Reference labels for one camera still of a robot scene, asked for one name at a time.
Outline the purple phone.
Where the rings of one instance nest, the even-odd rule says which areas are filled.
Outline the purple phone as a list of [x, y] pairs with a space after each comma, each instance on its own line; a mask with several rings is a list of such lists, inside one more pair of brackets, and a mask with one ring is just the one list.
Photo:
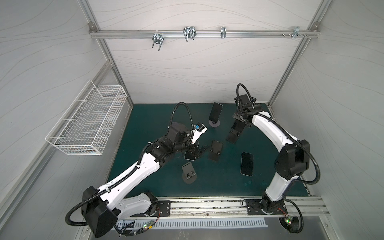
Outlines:
[[235, 136], [240, 136], [246, 127], [246, 124], [240, 120], [235, 120], [234, 124], [231, 127], [230, 133]]

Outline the teal phone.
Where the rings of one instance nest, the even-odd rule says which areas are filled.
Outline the teal phone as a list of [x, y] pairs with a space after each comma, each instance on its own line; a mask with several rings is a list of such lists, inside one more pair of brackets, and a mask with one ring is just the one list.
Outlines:
[[254, 167], [253, 154], [243, 152], [241, 156], [241, 174], [244, 176], [252, 177]]

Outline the white phone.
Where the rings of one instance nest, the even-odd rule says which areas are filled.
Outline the white phone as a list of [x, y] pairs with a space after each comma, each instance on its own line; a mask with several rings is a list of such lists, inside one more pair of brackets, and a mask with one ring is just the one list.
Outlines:
[[195, 161], [197, 159], [196, 150], [187, 150], [184, 154], [184, 159], [188, 161]]

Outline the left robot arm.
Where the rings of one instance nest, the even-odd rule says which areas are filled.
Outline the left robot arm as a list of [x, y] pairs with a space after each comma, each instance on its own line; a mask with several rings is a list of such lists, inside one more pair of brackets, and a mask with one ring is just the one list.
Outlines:
[[118, 229], [117, 223], [124, 217], [133, 215], [151, 216], [158, 211], [158, 199], [150, 192], [144, 192], [130, 197], [124, 202], [124, 197], [139, 183], [174, 158], [177, 153], [185, 152], [193, 159], [199, 158], [209, 149], [199, 146], [196, 138], [172, 140], [163, 136], [153, 143], [148, 143], [142, 150], [139, 159], [119, 176], [108, 183], [95, 188], [88, 187], [82, 196], [78, 209], [84, 222], [71, 222], [70, 215], [66, 223], [73, 226], [88, 226], [96, 238], [106, 235], [115, 229], [121, 235], [127, 235], [123, 228]]

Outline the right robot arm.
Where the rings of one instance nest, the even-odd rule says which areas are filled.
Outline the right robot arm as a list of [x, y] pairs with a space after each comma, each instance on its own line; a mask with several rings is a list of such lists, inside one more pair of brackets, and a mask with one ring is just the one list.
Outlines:
[[274, 162], [275, 175], [258, 203], [265, 214], [271, 215], [283, 204], [293, 184], [312, 185], [319, 181], [319, 166], [310, 152], [308, 141], [289, 134], [261, 106], [238, 107], [234, 119], [227, 141], [235, 144], [246, 126], [255, 126], [268, 137], [279, 153]]

